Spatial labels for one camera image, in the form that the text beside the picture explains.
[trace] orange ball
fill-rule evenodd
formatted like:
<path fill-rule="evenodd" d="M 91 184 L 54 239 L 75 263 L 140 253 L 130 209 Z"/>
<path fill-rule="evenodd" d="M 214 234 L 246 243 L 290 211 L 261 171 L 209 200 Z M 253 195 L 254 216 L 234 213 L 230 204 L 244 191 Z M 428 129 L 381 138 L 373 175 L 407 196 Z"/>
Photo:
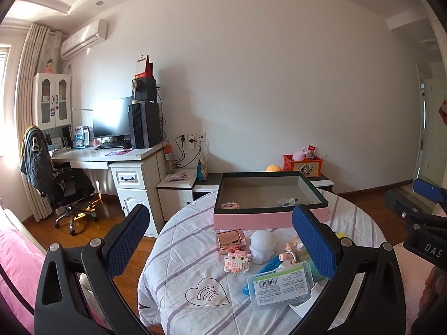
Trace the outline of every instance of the orange ball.
<path fill-rule="evenodd" d="M 282 168 L 278 165 L 269 165 L 265 171 L 282 171 Z"/>

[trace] power cord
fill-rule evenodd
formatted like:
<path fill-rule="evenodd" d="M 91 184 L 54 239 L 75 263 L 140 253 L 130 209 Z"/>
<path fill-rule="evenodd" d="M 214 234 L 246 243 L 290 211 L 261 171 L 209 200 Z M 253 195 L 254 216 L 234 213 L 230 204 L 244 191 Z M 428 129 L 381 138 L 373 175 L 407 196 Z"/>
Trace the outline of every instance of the power cord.
<path fill-rule="evenodd" d="M 158 94 L 158 89 L 160 89 L 160 87 L 157 87 L 157 96 L 158 99 L 160 100 L 160 127 L 161 127 L 161 141 L 163 143 L 163 148 L 165 147 L 165 143 L 164 143 L 164 139 L 168 136 L 166 135 L 166 132 L 163 131 L 163 126 L 166 124 L 166 120 L 163 118 L 163 102 L 161 100 L 160 95 Z"/>
<path fill-rule="evenodd" d="M 182 141 L 182 148 L 180 148 L 180 146 L 178 145 L 178 142 L 177 142 L 177 139 L 178 139 L 178 138 Z M 178 160 L 175 160 L 176 163 L 179 163 L 179 162 L 183 161 L 183 160 L 186 158 L 185 148 L 184 148 L 184 146 L 183 146 L 183 143 L 184 143 L 185 141 L 186 141 L 185 135 L 177 136 L 177 137 L 175 138 L 175 143 L 176 143 L 178 149 L 180 150 L 180 152 L 182 153 L 182 156 L 181 156 Z"/>
<path fill-rule="evenodd" d="M 189 161 L 186 165 L 178 166 L 178 165 L 176 164 L 176 168 L 178 168 L 178 169 L 183 169 L 184 167 L 186 167 L 186 166 L 188 166 L 190 163 L 192 163 L 192 162 L 196 159 L 196 157 L 200 154 L 200 151 L 202 150 L 202 138 L 200 138 L 200 142 L 199 142 L 199 141 L 196 141 L 196 140 L 193 140 L 193 139 L 190 139 L 189 141 L 190 141 L 190 142 L 197 142 L 197 143 L 198 143 L 198 151 L 197 151 L 196 155 L 194 156 L 194 158 L 193 158 L 191 161 Z"/>

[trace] window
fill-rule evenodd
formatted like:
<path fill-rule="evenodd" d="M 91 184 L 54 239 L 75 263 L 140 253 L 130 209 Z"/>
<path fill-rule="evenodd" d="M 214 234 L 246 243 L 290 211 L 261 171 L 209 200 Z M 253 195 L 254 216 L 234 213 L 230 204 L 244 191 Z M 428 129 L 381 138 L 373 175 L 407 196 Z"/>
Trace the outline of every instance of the window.
<path fill-rule="evenodd" d="M 6 57 L 8 56 L 8 46 L 0 44 L 0 93 L 3 95 L 4 71 L 6 68 Z"/>
<path fill-rule="evenodd" d="M 4 136 L 4 107 L 3 90 L 6 71 L 6 58 L 8 57 L 9 46 L 0 44 L 0 135 Z M 3 156 L 3 147 L 0 146 L 0 156 Z"/>

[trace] white figurine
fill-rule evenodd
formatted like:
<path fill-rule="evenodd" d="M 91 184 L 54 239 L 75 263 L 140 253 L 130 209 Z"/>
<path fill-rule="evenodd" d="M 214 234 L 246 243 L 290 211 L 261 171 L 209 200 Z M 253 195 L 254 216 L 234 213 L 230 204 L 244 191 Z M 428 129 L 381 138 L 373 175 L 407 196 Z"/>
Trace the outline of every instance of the white figurine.
<path fill-rule="evenodd" d="M 257 230 L 250 237 L 251 261 L 254 264 L 263 264 L 275 254 L 274 248 L 278 244 L 276 236 L 268 230 Z"/>

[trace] baseboard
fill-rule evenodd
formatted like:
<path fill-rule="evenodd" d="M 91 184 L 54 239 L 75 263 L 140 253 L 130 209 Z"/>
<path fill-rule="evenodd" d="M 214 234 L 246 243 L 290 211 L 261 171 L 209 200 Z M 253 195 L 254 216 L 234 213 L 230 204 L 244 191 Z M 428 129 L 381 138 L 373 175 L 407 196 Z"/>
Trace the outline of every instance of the baseboard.
<path fill-rule="evenodd" d="M 375 188 L 356 190 L 356 191 L 353 191 L 353 192 L 337 193 L 337 195 L 339 197 L 344 198 L 345 196 L 349 197 L 349 196 L 352 196 L 352 195 L 364 195 L 364 194 L 372 194 L 372 193 L 375 193 L 375 192 L 385 192 L 387 190 L 400 188 L 401 186 L 405 186 L 405 185 L 411 184 L 412 182 L 413 182 L 413 179 L 405 180 L 405 181 L 401 181 L 399 183 L 388 184 L 388 185 L 384 185 L 384 186 L 377 186 Z"/>

